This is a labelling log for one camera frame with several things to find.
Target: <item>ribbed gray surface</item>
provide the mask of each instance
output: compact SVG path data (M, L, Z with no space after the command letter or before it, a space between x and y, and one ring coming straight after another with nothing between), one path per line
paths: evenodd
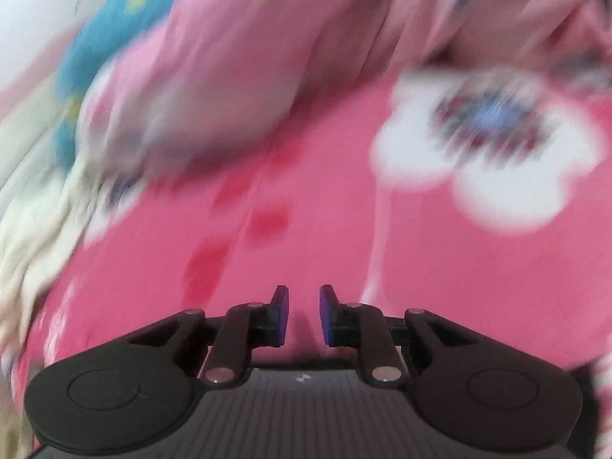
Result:
M76 456L45 448L36 459ZM474 451L423 423L399 392L353 371L255 370L209 392L174 434L122 459L575 459L562 448L525 455Z

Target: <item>yellow spot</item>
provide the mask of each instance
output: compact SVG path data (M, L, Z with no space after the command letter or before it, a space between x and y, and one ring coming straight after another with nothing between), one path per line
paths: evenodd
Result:
M73 96L69 101L66 107L66 110L63 113L63 119L72 127L77 126L78 115L81 111L81 104L83 103L82 96Z
M140 12L147 4L147 0L127 0L125 2L125 11L129 14Z

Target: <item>screw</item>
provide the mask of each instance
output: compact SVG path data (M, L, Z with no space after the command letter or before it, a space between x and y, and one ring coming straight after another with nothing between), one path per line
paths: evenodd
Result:
M235 374L230 368L220 367L209 369L204 376L212 383L227 383L234 379Z
M402 377L402 372L393 366L381 366L372 371L372 376L375 380L386 383L399 380Z

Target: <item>red spot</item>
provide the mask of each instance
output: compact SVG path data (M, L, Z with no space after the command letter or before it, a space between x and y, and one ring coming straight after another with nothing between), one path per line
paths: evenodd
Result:
M230 174L221 185L212 208L227 207L246 197L257 178L257 169L249 167Z
M227 265L232 240L206 239L185 270L185 308L204 308L218 287Z
M270 171L278 173L298 165L304 154L304 145L297 141L284 142L270 153Z
M289 228L290 214L289 205L285 203L256 208L247 229L247 242L265 245L278 240Z

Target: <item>blue fabric with yellow spots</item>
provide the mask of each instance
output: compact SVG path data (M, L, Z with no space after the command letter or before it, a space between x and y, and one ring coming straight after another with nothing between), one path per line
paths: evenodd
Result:
M57 73L57 93L73 109L85 95L102 65L140 33L167 15L174 0L106 0L68 48ZM75 158L75 116L58 127L56 152L62 165Z

